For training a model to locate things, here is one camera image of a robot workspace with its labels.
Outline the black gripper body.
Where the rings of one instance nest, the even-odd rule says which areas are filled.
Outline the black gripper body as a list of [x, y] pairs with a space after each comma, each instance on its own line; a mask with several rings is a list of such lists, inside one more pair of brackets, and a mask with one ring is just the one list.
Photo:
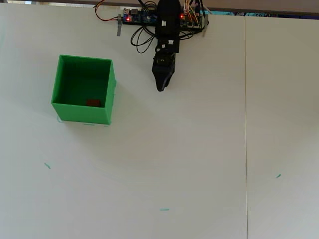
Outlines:
[[175, 55], [179, 52], [179, 42], [177, 38], [157, 38], [153, 67], [171, 66], [175, 62]]

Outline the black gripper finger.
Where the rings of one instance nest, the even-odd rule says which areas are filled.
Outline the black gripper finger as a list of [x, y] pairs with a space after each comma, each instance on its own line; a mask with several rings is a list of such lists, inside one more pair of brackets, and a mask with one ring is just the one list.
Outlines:
[[164, 67], [164, 81], [163, 81], [163, 88], [166, 88], [169, 85], [170, 79], [172, 78], [175, 72], [175, 66], [165, 66]]
[[157, 90], [162, 92], [167, 81], [167, 67], [154, 65], [152, 66], [152, 73], [155, 77]]

